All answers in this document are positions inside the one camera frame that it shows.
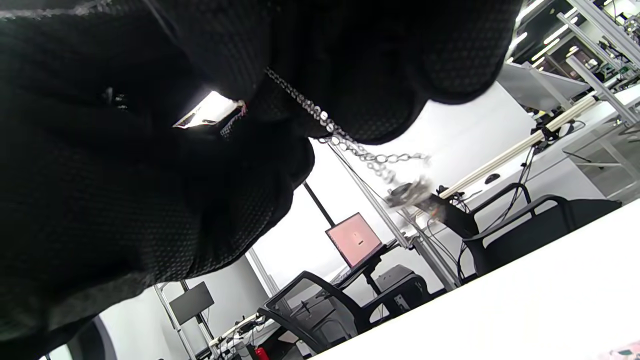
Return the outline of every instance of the pink screen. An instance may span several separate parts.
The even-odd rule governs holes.
[[[327,234],[352,267],[382,244],[360,214],[330,229]]]

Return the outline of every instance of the white desk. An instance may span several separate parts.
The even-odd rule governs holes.
[[[640,340],[640,201],[315,359],[587,360]]]

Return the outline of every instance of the black office chair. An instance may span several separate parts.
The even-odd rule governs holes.
[[[413,274],[360,307],[330,283],[304,271],[258,309],[258,314],[274,319],[319,354],[391,318],[369,321],[381,304],[414,287],[422,289],[424,302],[431,300],[424,279]]]
[[[482,233],[463,239],[474,258],[474,266],[478,276],[487,274],[540,249],[622,206],[617,201],[601,199],[567,200],[556,195],[546,195],[532,202],[526,186],[512,183],[480,206],[471,210],[468,216],[474,218],[476,214],[500,197],[514,190],[518,191],[518,189],[522,190],[527,201],[527,205],[524,208]],[[536,208],[547,202],[555,202],[556,205],[545,211],[536,212]],[[485,238],[527,214],[530,214],[530,219],[484,246],[483,240]]]

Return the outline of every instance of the ceiling light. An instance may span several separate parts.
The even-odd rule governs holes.
[[[238,104],[236,102],[213,91],[173,126],[191,127],[202,124],[215,124],[231,114],[237,107]]]
[[[572,24],[575,24],[576,21],[578,21],[577,16],[571,19]],[[553,39],[557,38],[558,36],[562,35],[562,33],[564,33],[568,28],[569,28],[569,25],[567,24],[562,25],[562,27],[556,30],[555,33],[551,34],[548,38],[545,39],[545,45],[550,43]]]
[[[511,42],[511,45],[509,45],[509,50],[512,50],[514,47],[516,47],[516,45],[518,45],[521,41],[523,41],[525,37],[527,37],[527,33],[522,33],[520,34],[520,36],[513,39],[513,41]]]
[[[578,9],[576,9],[576,8],[573,8],[573,9],[569,10],[569,11],[564,15],[564,18],[565,18],[565,19],[569,19],[569,16],[573,15],[573,13],[575,13],[576,11],[578,11]]]
[[[526,8],[524,8],[519,14],[518,17],[516,18],[516,21],[520,21],[522,20],[522,18],[524,18],[525,16],[527,16],[527,14],[529,14],[530,12],[532,12],[535,8],[537,8],[541,3],[544,3],[545,0],[535,0],[533,3],[531,3],[531,5],[527,6]]]
[[[568,58],[569,56],[573,55],[576,51],[578,51],[577,47],[575,49],[569,51],[569,53],[566,55],[566,57]]]
[[[536,61],[533,63],[533,65],[531,65],[531,67],[536,67],[538,65],[540,65],[543,61],[545,61],[545,57],[541,57],[540,60]]]
[[[554,41],[551,42],[551,44],[547,45],[544,49],[542,49],[538,54],[535,54],[532,58],[531,61],[536,61],[537,58],[539,58],[540,56],[543,56],[547,51],[549,51],[549,49],[551,49],[552,47],[554,47],[557,43],[560,42],[560,39],[557,38]]]

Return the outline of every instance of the fire extinguisher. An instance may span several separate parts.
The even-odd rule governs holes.
[[[255,349],[255,354],[258,355],[258,359],[260,360],[269,360],[267,353],[261,347]]]

